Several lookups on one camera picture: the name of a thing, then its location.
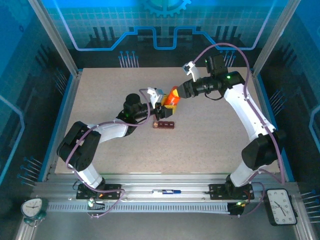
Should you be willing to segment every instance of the metal post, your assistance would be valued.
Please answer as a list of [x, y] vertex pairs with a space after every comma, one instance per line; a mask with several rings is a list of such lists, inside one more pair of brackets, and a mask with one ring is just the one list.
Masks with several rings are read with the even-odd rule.
[[56, 50], [60, 54], [62, 60], [64, 61], [66, 67], [70, 71], [73, 77], [76, 77], [78, 74], [78, 68], [70, 55], [63, 39], [61, 38], [56, 26], [52, 22], [47, 9], [43, 5], [41, 0], [28, 0], [30, 5], [32, 6], [35, 14], [37, 15], [38, 19], [42, 23], [46, 33], [48, 34], [49, 38], [51, 39], [53, 45], [55, 46]]
[[269, 55], [274, 49], [276, 43], [284, 32], [288, 22], [290, 21], [292, 15], [296, 11], [301, 0], [289, 0], [283, 12], [281, 13], [278, 21], [276, 22], [268, 40], [266, 41], [260, 55], [258, 56], [254, 66], [253, 66], [253, 77], [256, 78], [266, 63]]

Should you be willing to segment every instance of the beige tabletop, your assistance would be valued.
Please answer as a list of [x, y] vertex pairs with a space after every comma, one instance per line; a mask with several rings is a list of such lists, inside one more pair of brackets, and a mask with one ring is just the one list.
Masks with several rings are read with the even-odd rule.
[[[198, 68], [207, 76], [204, 67]], [[246, 68], [230, 67], [246, 78]], [[173, 86], [189, 80], [181, 67], [85, 68], [80, 79], [67, 130], [74, 122], [98, 124], [112, 121], [123, 109], [126, 96], [147, 87], [169, 93]], [[251, 77], [248, 90], [260, 107]], [[212, 98], [219, 93], [211, 93]], [[181, 99], [176, 113], [167, 119], [174, 129], [152, 128], [153, 118], [127, 137], [101, 143], [93, 165], [106, 173], [231, 173], [241, 162], [241, 151], [249, 143], [247, 132], [233, 108], [221, 99], [204, 95]], [[278, 172], [276, 162], [268, 166]], [[70, 173], [59, 159], [56, 173]]]

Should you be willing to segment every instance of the green alarm clock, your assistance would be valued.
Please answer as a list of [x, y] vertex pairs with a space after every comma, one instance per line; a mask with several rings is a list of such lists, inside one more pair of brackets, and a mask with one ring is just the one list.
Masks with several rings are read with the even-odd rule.
[[44, 198], [33, 198], [25, 201], [21, 205], [21, 212], [24, 215], [23, 221], [26, 224], [33, 223], [37, 220], [42, 220], [46, 215], [48, 201]]

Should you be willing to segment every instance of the gear logo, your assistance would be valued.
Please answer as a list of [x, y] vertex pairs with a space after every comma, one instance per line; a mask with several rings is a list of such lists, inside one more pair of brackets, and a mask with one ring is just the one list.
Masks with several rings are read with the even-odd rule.
[[187, 4], [191, 4], [191, 0], [142, 0], [141, 3], [150, 14], [166, 18], [180, 14], [181, 10], [186, 9]]

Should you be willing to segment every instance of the clock face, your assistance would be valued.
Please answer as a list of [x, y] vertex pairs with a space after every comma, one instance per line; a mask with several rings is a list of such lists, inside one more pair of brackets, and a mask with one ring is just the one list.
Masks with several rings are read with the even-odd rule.
[[41, 207], [42, 207], [42, 199], [41, 198], [34, 198], [34, 199], [26, 201], [22, 205], [21, 210], [25, 216], [32, 218], [40, 212]]
[[277, 225], [296, 224], [297, 219], [288, 192], [285, 189], [269, 189], [266, 192], [275, 223]]

